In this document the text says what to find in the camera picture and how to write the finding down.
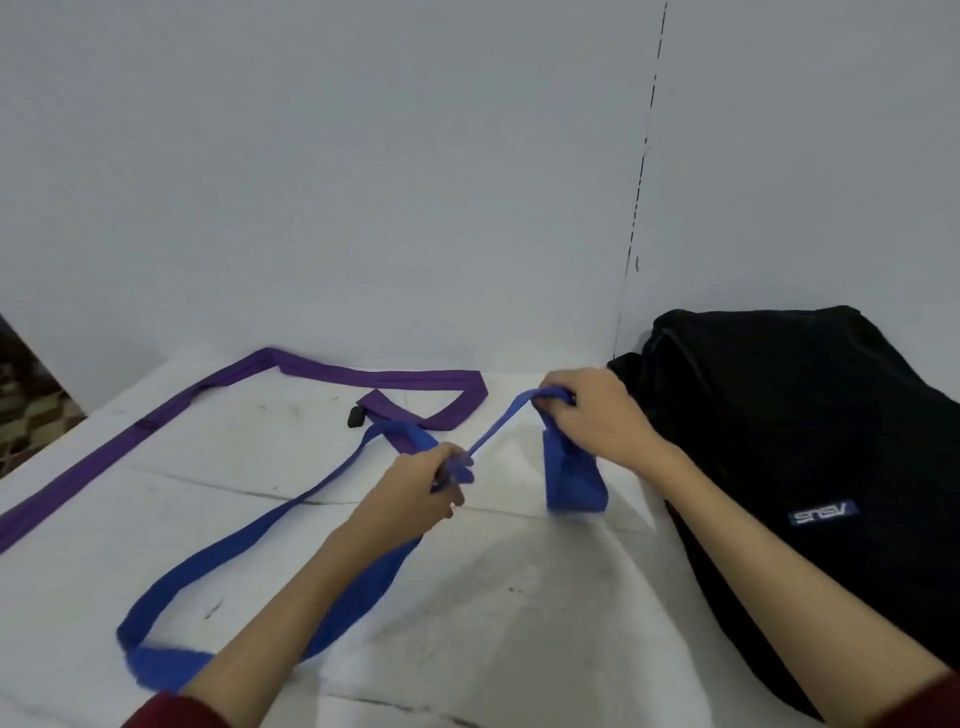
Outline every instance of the person's left arm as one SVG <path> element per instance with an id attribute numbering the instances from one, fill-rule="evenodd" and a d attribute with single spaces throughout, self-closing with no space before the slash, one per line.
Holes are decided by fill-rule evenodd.
<path id="1" fill-rule="evenodd" d="M 199 700 L 230 728 L 256 728 L 327 611 L 361 571 L 453 515 L 463 493 L 451 485 L 431 494 L 445 461 L 461 451 L 443 443 L 400 455 L 347 522 L 180 695 Z"/>

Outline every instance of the red sleeve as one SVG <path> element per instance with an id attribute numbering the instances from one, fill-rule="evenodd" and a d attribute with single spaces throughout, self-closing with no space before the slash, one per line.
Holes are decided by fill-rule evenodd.
<path id="1" fill-rule="evenodd" d="M 960 726 L 960 673 L 953 672 L 882 717 L 874 728 Z"/>
<path id="2" fill-rule="evenodd" d="M 123 728 L 230 728 L 213 709 L 193 697 L 160 692 L 127 718 Z"/>

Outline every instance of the purple fabric strip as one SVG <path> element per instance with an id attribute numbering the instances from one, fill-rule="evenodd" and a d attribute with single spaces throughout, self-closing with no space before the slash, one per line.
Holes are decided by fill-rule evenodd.
<path id="1" fill-rule="evenodd" d="M 372 391 L 358 402 L 374 419 L 401 420 L 424 429 L 450 430 L 460 425 L 487 396 L 487 385 L 479 372 L 446 370 L 438 372 L 361 372 L 346 367 L 322 364 L 303 356 L 272 347 L 261 349 L 219 372 L 201 379 L 174 395 L 161 406 L 133 423 L 109 442 L 101 445 L 32 496 L 0 515 L 0 553 L 13 546 L 90 481 L 113 465 L 158 429 L 190 406 L 197 396 L 214 387 L 229 387 L 248 376 L 278 367 L 288 376 L 346 384 L 354 387 L 384 387 L 421 391 L 460 390 L 461 395 L 435 415 L 421 418 L 398 407 L 379 391 Z M 392 438 L 395 447 L 415 451 L 405 437 Z"/>

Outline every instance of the white table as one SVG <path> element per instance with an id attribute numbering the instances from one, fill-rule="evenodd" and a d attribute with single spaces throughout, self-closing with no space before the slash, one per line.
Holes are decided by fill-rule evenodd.
<path id="1" fill-rule="evenodd" d="M 225 361 L 169 363 L 0 481 L 6 510 Z M 445 437 L 472 443 L 532 375 Z M 359 442 L 365 390 L 276 370 L 205 394 L 0 556 L 0 724 L 116 726 L 149 694 L 113 631 L 161 574 L 318 482 Z M 429 414 L 448 393 L 388 392 Z M 529 407 L 476 457 L 467 506 L 383 600 L 300 666 L 266 725 L 813 726 L 755 679 L 716 625 L 662 502 L 601 463 L 603 516 L 544 506 Z M 155 642 L 216 650 L 350 513 L 390 463 L 382 439 L 247 554 L 185 590 Z"/>

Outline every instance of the lanyard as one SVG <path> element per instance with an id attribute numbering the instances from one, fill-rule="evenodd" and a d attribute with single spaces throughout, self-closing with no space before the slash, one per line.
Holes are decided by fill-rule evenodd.
<path id="1" fill-rule="evenodd" d="M 47 516 L 63 505 L 97 475 L 135 448 L 160 427 L 185 410 L 201 392 L 212 387 L 230 386 L 242 379 L 277 366 L 284 374 L 355 386 L 391 389 L 461 390 L 461 395 L 435 415 L 420 418 L 393 404 L 382 392 L 374 390 L 358 401 L 372 414 L 370 425 L 359 447 L 330 475 L 313 488 L 288 500 L 226 538 L 188 557 L 161 576 L 131 607 L 116 636 L 136 682 L 155 691 L 178 691 L 208 663 L 206 652 L 144 644 L 156 619 L 184 587 L 235 558 L 257 541 L 288 511 L 315 495 L 343 474 L 367 444 L 384 435 L 401 452 L 431 449 L 437 441 L 425 428 L 452 429 L 465 420 L 487 395 L 479 372 L 359 372 L 332 367 L 278 349 L 264 349 L 208 376 L 172 397 L 147 417 L 134 423 L 105 445 L 55 478 L 49 485 L 0 516 L 0 552 L 29 533 Z M 473 455 L 491 436 L 534 397 L 557 397 L 572 401 L 561 387 L 528 390 L 514 399 L 507 411 L 469 449 Z M 543 431 L 543 462 L 546 478 L 546 502 L 552 511 L 599 512 L 607 507 L 607 487 L 597 471 L 596 461 L 577 447 L 553 422 L 540 412 Z M 465 473 L 462 481 L 471 482 Z M 393 583 L 406 557 L 420 543 L 414 539 L 381 556 L 346 588 L 330 607 L 317 632 L 303 652 L 306 660 L 322 652 L 366 615 Z"/>

